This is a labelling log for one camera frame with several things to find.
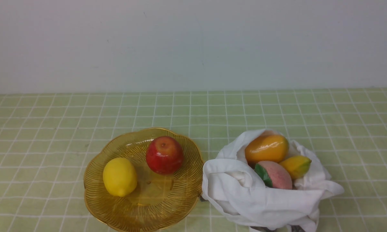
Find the orange mango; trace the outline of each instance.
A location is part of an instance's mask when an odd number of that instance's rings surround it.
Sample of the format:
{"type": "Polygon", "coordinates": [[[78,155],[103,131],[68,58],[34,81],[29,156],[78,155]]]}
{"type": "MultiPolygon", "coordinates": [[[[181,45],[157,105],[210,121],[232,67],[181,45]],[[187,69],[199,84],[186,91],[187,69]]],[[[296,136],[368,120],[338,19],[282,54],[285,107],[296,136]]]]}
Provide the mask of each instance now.
{"type": "Polygon", "coordinates": [[[245,148],[245,158],[251,167],[260,161],[279,163],[289,150],[288,140],[282,135],[261,135],[245,148]]]}

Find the yellow lemon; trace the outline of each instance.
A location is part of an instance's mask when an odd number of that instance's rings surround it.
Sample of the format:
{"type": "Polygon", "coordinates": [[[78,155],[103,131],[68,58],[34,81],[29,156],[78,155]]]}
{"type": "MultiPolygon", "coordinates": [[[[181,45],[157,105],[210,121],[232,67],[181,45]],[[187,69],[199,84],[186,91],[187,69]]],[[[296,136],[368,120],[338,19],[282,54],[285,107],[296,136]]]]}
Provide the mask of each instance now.
{"type": "Polygon", "coordinates": [[[126,158],[115,158],[109,161],[103,169],[103,183],[111,195],[124,197],[136,188],[135,167],[126,158]]]}

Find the fruit bowl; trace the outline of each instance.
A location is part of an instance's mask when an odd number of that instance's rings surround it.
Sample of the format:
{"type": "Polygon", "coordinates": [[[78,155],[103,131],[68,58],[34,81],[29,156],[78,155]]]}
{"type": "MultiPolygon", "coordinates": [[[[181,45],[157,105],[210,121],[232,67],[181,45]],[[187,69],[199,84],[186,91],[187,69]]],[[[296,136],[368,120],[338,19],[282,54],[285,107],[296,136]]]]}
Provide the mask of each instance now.
{"type": "Polygon", "coordinates": [[[167,228],[185,218],[202,194],[203,160],[188,137],[163,128],[148,128],[120,135],[91,160],[85,170],[85,204],[99,221],[122,232],[150,232],[167,228]],[[146,164],[150,142],[160,136],[178,141],[184,152],[182,167],[173,175],[158,175],[146,164]],[[105,165],[125,157],[134,165],[138,184],[126,197],[110,195],[103,183],[105,165]]]}

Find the white bag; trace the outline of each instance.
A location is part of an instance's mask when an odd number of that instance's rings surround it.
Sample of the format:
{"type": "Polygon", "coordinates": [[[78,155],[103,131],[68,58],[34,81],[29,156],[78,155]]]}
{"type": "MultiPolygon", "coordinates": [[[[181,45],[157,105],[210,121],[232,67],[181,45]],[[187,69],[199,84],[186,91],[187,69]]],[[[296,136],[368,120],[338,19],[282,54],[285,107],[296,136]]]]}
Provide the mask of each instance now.
{"type": "Polygon", "coordinates": [[[316,231],[320,200],[342,194],[344,189],[329,181],[331,175],[316,155],[296,141],[290,142],[287,157],[300,154],[312,160],[308,173],[294,181],[298,190],[265,187],[245,159],[245,147],[262,133],[278,134],[272,130],[246,131],[223,147],[216,159],[205,162],[202,197],[239,225],[272,230],[287,226],[288,231],[289,225],[299,225],[306,232],[316,231]]]}

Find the red apple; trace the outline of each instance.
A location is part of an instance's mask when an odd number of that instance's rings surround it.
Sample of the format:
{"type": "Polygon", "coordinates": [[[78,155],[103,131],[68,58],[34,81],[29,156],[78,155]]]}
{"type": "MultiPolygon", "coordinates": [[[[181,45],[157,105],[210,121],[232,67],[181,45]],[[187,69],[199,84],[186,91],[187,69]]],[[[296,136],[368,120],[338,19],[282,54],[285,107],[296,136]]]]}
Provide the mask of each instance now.
{"type": "Polygon", "coordinates": [[[169,136],[155,138],[146,150],[146,163],[154,173],[173,174],[182,166],[183,161],[181,145],[169,136]]]}

